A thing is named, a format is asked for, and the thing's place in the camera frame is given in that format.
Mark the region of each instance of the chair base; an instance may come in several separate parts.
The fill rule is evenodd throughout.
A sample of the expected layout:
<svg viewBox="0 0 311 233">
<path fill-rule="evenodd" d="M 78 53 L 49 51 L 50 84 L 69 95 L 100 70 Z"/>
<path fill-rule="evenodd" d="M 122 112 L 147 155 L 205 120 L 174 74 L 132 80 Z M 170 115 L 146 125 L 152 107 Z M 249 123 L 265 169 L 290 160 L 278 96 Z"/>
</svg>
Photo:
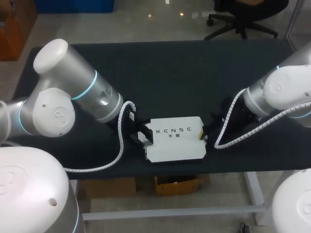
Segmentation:
<svg viewBox="0 0 311 233">
<path fill-rule="evenodd" d="M 270 28 L 261 26 L 259 24 L 253 23 L 253 22 L 249 22 L 249 23 L 245 23 L 245 22 L 240 22 L 238 21 L 235 17 L 233 16 L 223 16 L 223 15 L 217 15 L 217 14 L 209 14 L 208 15 L 208 20 L 207 20 L 207 25 L 208 26 L 212 26 L 214 24 L 213 19 L 219 19 L 221 21 L 224 21 L 227 23 L 226 26 L 224 26 L 223 28 L 220 28 L 219 30 L 209 34 L 208 36 L 206 36 L 204 38 L 204 40 L 210 40 L 220 34 L 226 33 L 232 29 L 236 30 L 237 34 L 241 35 L 242 39 L 247 39 L 247 35 L 245 32 L 246 28 L 249 29 L 253 29 L 256 31 L 260 31 L 260 32 L 264 32 L 264 33 L 268 33 L 270 35 L 273 35 L 274 38 L 277 38 L 278 33 Z"/>
</svg>

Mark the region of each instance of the white cable sleeve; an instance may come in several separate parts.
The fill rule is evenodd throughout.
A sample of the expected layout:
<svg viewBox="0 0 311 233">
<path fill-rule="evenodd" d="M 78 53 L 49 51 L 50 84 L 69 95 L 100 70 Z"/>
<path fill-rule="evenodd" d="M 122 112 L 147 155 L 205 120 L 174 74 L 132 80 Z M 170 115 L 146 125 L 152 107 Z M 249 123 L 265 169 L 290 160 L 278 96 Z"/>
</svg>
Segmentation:
<svg viewBox="0 0 311 233">
<path fill-rule="evenodd" d="M 121 157 L 123 154 L 123 150 L 124 150 L 124 143 L 123 143 L 123 137 L 122 137 L 122 117 L 125 111 L 125 108 L 127 105 L 130 105 L 132 110 L 134 112 L 136 112 L 136 107 L 135 104 L 131 101 L 127 101 L 122 105 L 122 108 L 120 110 L 119 113 L 119 117 L 118 117 L 118 136 L 119 136 L 119 141 L 120 141 L 120 151 L 118 156 L 115 158 L 114 161 L 112 161 L 111 163 L 104 165 L 104 166 L 100 166 L 100 167 L 96 167 L 96 168 L 89 168 L 89 169 L 71 169 L 71 168 L 65 168 L 65 171 L 67 172 L 75 172 L 75 173 L 83 173 L 83 172 L 93 172 L 93 171 L 100 171 L 100 170 L 104 170 L 108 167 L 111 167 L 112 165 L 114 165 Z"/>
<path fill-rule="evenodd" d="M 230 141 L 226 144 L 223 144 L 223 145 L 219 145 L 220 143 L 220 140 L 222 139 L 223 135 L 224 135 L 224 132 L 225 132 L 225 129 L 227 127 L 227 124 L 229 122 L 229 119 L 230 119 L 230 116 L 231 116 L 231 113 L 232 113 L 232 110 L 233 110 L 233 107 L 235 105 L 235 103 L 237 102 L 238 98 L 240 97 L 240 95 L 244 92 L 245 89 L 241 90 L 236 96 L 235 98 L 233 99 L 232 103 L 231 103 L 231 106 L 229 108 L 229 111 L 227 113 L 227 116 L 225 118 L 225 122 L 224 122 L 224 125 L 222 127 L 222 130 L 215 142 L 215 145 L 214 147 L 216 149 L 224 149 L 224 148 L 228 148 L 228 147 L 231 147 L 235 144 L 237 144 L 238 142 L 241 142 L 243 141 L 244 139 L 247 139 L 248 137 L 258 133 L 260 130 L 266 128 L 268 125 L 272 124 L 273 122 L 275 122 L 276 120 L 280 119 L 281 117 L 283 116 L 286 116 L 287 114 L 289 113 L 292 113 L 292 112 L 295 112 L 297 110 L 300 110 L 300 109 L 304 109 L 304 108 L 308 108 L 308 107 L 311 107 L 311 102 L 306 102 L 306 103 L 302 103 L 302 104 L 298 104 L 294 107 L 291 107 L 289 109 L 286 109 L 282 112 L 280 112 L 279 114 L 275 115 L 274 117 L 272 117 L 271 119 L 267 120 L 266 122 L 264 122 L 263 124 L 259 125 L 258 127 L 254 128 L 253 130 L 251 130 L 250 132 L 248 133 L 245 133 L 244 135 L 242 135 L 241 137 L 238 137 L 236 139 L 234 139 L 233 141 Z"/>
</svg>

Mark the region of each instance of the tiled floor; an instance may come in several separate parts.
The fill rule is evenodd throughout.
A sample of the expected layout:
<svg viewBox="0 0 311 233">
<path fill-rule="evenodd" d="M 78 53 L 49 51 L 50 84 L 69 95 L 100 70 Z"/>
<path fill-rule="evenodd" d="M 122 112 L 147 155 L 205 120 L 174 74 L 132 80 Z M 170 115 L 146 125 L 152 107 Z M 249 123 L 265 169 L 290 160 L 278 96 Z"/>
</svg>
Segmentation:
<svg viewBox="0 0 311 233">
<path fill-rule="evenodd" d="M 277 30 L 282 37 L 295 3 L 295 0 L 290 1 L 286 10 L 260 23 Z M 116 0 L 115 11 L 111 14 L 39 15 L 19 61 L 0 63 L 0 99 L 9 100 L 13 96 L 28 53 L 35 46 L 43 46 L 55 38 L 63 38 L 69 43 L 202 40 L 224 26 L 219 21 L 215 21 L 213 27 L 206 26 L 207 16 L 212 11 L 213 0 Z M 250 39 L 269 37 L 254 31 L 247 33 Z M 234 31 L 218 38 L 240 39 Z M 278 172 L 259 173 L 264 194 L 268 193 L 278 176 Z M 246 204 L 249 204 L 249 197 L 243 177 L 234 173 L 211 175 L 211 185 L 193 195 L 156 198 L 152 194 L 140 193 L 133 198 L 93 200 L 92 211 Z M 88 233 L 236 233 L 241 221 L 251 224 L 254 233 L 274 232 L 270 226 L 256 227 L 251 214 L 240 214 L 93 221 L 89 223 Z"/>
</svg>

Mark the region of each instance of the black tabletop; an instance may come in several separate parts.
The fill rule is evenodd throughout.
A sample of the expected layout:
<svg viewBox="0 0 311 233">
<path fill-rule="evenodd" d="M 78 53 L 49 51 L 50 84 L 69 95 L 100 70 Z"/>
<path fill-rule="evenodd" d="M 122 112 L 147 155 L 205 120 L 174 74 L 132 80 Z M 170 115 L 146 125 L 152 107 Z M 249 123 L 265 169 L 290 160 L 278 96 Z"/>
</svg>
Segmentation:
<svg viewBox="0 0 311 233">
<path fill-rule="evenodd" d="M 200 116 L 206 124 L 227 95 L 235 95 L 292 54 L 285 40 L 212 40 L 75 45 L 124 97 L 151 118 Z M 38 75 L 31 51 L 14 98 L 28 96 Z M 119 141 L 107 126 L 74 105 L 73 129 L 59 138 L 25 136 L 14 141 L 45 150 L 64 167 L 107 164 Z M 226 150 L 208 151 L 203 160 L 151 164 L 142 151 L 125 145 L 113 167 L 93 173 L 69 173 L 71 179 L 188 175 L 217 172 L 305 169 L 311 167 L 311 130 L 281 119 Z"/>
</svg>

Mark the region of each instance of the metal table frame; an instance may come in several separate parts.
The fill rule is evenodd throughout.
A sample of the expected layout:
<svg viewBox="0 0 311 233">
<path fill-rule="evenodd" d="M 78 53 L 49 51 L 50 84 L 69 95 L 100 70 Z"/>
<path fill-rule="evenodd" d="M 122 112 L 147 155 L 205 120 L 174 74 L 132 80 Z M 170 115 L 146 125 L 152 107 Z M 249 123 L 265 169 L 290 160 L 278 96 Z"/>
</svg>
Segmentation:
<svg viewBox="0 0 311 233">
<path fill-rule="evenodd" d="M 297 17 L 302 9 L 305 0 L 297 0 L 292 17 L 290 19 L 285 37 L 288 39 L 293 50 L 294 43 L 291 40 L 293 28 Z M 101 213 L 84 213 L 84 221 L 105 220 L 105 219 L 122 219 L 138 217 L 159 217 L 159 216 L 191 216 L 191 215 L 218 215 L 218 214 L 237 214 L 237 213 L 255 213 L 256 224 L 259 226 L 267 225 L 272 219 L 272 201 L 277 188 L 283 183 L 294 171 L 283 171 L 276 185 L 272 189 L 269 197 L 263 198 L 260 183 L 256 172 L 245 172 L 246 183 L 251 196 L 252 205 L 240 207 L 212 207 L 212 208 L 185 208 L 185 209 L 162 209 L 162 210 L 138 210 L 138 211 L 116 211 Z M 71 181 L 75 193 L 78 189 L 78 181 Z"/>
<path fill-rule="evenodd" d="M 297 17 L 303 8 L 304 3 L 305 3 L 305 0 L 297 0 L 296 6 L 294 8 L 294 11 L 292 13 L 292 17 L 290 19 L 289 25 L 288 25 L 286 33 L 285 33 L 285 38 L 289 41 L 293 50 L 297 50 L 294 42 L 292 41 L 293 29 L 294 29 L 294 25 L 297 21 Z"/>
</svg>

